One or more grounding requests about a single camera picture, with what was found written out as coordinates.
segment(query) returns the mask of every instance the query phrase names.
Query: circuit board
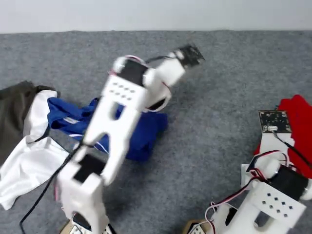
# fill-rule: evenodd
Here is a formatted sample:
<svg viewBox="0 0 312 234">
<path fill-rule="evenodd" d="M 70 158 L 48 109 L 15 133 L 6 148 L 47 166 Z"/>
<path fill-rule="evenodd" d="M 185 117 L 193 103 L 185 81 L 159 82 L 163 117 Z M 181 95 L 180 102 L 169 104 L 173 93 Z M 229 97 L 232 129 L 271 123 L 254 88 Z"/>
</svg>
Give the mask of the circuit board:
<svg viewBox="0 0 312 234">
<path fill-rule="evenodd" d="M 262 133 L 291 133 L 286 111 L 259 111 Z"/>
</svg>

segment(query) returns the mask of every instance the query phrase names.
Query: red wire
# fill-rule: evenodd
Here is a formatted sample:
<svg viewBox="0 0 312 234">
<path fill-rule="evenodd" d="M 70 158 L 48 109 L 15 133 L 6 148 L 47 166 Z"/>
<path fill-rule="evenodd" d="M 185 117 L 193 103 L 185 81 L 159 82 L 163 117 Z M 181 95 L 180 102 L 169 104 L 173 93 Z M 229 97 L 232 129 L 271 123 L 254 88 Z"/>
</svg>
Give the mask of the red wire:
<svg viewBox="0 0 312 234">
<path fill-rule="evenodd" d="M 260 175 L 260 177 L 262 177 L 263 179 L 266 179 L 266 178 L 264 177 L 264 175 L 262 174 L 262 172 L 260 171 L 259 168 L 255 168 L 255 170 L 258 172 L 258 174 Z"/>
<path fill-rule="evenodd" d="M 269 155 L 269 154 L 274 153 L 274 152 L 281 152 L 282 155 L 283 155 L 284 158 L 285 158 L 285 161 L 287 162 L 287 157 L 286 157 L 286 155 L 285 155 L 282 151 L 280 151 L 280 150 L 271 150 L 271 151 L 267 151 L 267 152 L 265 152 L 265 153 L 262 153 L 262 154 L 258 155 L 258 156 L 259 156 L 258 159 L 261 158 L 262 156 Z"/>
<path fill-rule="evenodd" d="M 212 223 L 210 220 L 207 220 L 207 221 L 208 221 L 208 222 L 210 223 L 210 225 L 212 226 L 214 234 L 216 234 L 214 223 Z"/>
<path fill-rule="evenodd" d="M 225 202 L 227 200 L 231 200 L 232 198 L 234 198 L 235 196 L 240 194 L 242 191 L 244 191 L 250 185 L 250 183 L 253 180 L 255 180 L 255 179 L 259 179 L 260 181 L 263 181 L 263 179 L 261 177 L 259 177 L 259 176 L 252 177 L 244 187 L 242 187 L 240 190 L 238 190 L 237 192 L 233 193 L 232 195 L 228 196 L 227 198 L 223 199 L 222 201 L 216 203 L 216 205 L 219 205 L 220 203 L 223 203 L 223 202 Z"/>
<path fill-rule="evenodd" d="M 165 86 L 167 86 L 167 88 L 169 89 L 169 86 L 168 85 L 166 85 L 166 83 L 165 82 L 161 82 L 161 83 L 163 83 Z"/>
<path fill-rule="evenodd" d="M 59 185 L 57 183 L 57 180 L 53 183 L 53 195 L 54 195 L 54 201 L 59 200 Z"/>
</svg>

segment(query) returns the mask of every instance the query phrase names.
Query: gray carpet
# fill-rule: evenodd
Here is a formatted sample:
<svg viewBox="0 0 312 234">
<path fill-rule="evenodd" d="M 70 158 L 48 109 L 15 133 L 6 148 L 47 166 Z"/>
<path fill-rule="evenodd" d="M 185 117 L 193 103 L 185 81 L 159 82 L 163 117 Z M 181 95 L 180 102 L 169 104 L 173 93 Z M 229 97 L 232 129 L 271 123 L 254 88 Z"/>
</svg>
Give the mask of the gray carpet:
<svg viewBox="0 0 312 234">
<path fill-rule="evenodd" d="M 68 32 L 0 35 L 0 89 L 30 80 L 54 86 L 79 106 L 98 96 L 113 60 L 144 59 L 194 42 L 206 61 L 174 87 L 169 128 L 147 163 L 126 161 L 106 189 L 107 214 L 119 234 L 179 234 L 203 218 L 209 202 L 240 185 L 261 132 L 257 110 L 303 95 L 312 103 L 312 32 Z M 51 132 L 66 149 L 73 141 Z M 0 209 L 1 233 L 18 222 L 43 186 Z M 242 197 L 233 201 L 239 205 Z M 292 234 L 310 233 L 312 203 Z M 25 222 L 28 234 L 55 234 L 65 224 L 50 189 Z"/>
</svg>

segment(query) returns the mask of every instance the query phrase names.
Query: blue shirt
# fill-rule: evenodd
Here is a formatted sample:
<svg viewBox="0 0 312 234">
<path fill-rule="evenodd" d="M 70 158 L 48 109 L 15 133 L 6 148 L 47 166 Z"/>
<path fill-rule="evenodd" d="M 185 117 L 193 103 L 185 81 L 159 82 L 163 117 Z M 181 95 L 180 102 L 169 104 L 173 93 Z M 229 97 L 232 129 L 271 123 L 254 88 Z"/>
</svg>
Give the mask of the blue shirt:
<svg viewBox="0 0 312 234">
<path fill-rule="evenodd" d="M 97 104 L 98 98 L 95 98 L 88 106 L 80 109 L 60 98 L 51 97 L 48 99 L 50 108 L 50 113 L 48 114 L 49 126 L 52 129 L 61 130 L 76 140 L 81 140 Z M 123 106 L 120 105 L 116 111 L 116 118 L 119 118 L 122 109 Z M 146 161 L 152 153 L 157 135 L 164 131 L 167 126 L 167 114 L 155 112 L 142 113 L 130 139 L 129 151 L 126 158 Z M 108 136 L 105 135 L 94 147 L 108 153 Z"/>
</svg>

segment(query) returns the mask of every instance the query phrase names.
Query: white robotic arm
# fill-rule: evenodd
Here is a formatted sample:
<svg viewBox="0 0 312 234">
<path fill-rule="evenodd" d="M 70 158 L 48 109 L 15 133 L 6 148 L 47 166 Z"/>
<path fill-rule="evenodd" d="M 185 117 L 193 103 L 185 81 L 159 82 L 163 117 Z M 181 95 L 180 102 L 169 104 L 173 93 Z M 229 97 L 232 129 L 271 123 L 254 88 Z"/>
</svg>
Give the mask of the white robotic arm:
<svg viewBox="0 0 312 234">
<path fill-rule="evenodd" d="M 293 142 L 286 112 L 260 111 L 259 114 L 260 154 L 249 165 L 242 165 L 241 187 L 250 191 L 238 209 L 227 203 L 232 198 L 217 203 L 211 219 L 216 231 L 210 229 L 208 234 L 286 234 L 306 208 L 299 200 L 312 199 L 312 180 L 291 166 L 287 147 L 278 139 Z M 268 218 L 261 227 L 255 223 L 260 213 Z"/>
<path fill-rule="evenodd" d="M 74 151 L 73 160 L 58 175 L 67 218 L 78 214 L 88 224 L 89 231 L 103 233 L 109 223 L 102 202 L 103 186 L 114 181 L 141 112 L 163 107 L 171 97 L 169 87 L 183 76 L 187 68 L 202 60 L 198 49 L 187 45 L 171 52 L 155 69 L 129 56 L 115 61 L 85 135 Z M 115 119 L 119 104 L 124 108 L 120 117 Z M 109 136 L 106 163 L 88 153 L 105 134 Z"/>
</svg>

